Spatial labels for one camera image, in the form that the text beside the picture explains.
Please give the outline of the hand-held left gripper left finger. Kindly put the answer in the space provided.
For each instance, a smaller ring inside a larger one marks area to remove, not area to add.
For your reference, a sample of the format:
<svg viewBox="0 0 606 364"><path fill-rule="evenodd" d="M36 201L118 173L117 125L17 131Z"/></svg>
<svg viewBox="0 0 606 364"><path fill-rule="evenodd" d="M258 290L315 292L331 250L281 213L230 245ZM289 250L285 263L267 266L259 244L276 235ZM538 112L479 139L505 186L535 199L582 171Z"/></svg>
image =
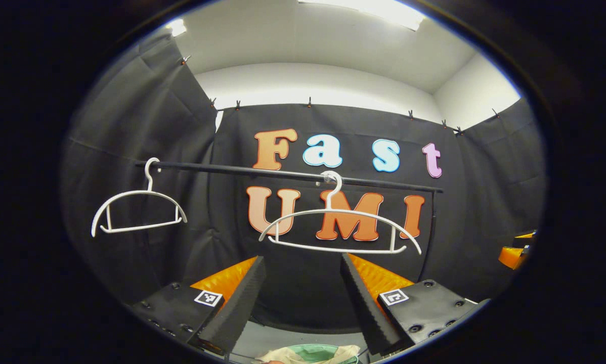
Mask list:
<svg viewBox="0 0 606 364"><path fill-rule="evenodd" d="M264 258L255 256L197 283L170 283L131 310L183 345L224 356L250 319L265 278Z"/></svg>

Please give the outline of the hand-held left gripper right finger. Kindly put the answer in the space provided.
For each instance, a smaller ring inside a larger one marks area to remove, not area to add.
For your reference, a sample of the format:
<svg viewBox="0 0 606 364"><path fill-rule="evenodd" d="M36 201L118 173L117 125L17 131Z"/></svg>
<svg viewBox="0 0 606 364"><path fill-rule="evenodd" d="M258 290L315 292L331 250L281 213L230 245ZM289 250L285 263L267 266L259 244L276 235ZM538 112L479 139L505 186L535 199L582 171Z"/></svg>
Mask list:
<svg viewBox="0 0 606 364"><path fill-rule="evenodd" d="M418 345L481 307L435 280L412 283L354 254L342 255L340 274L371 354Z"/></svg>

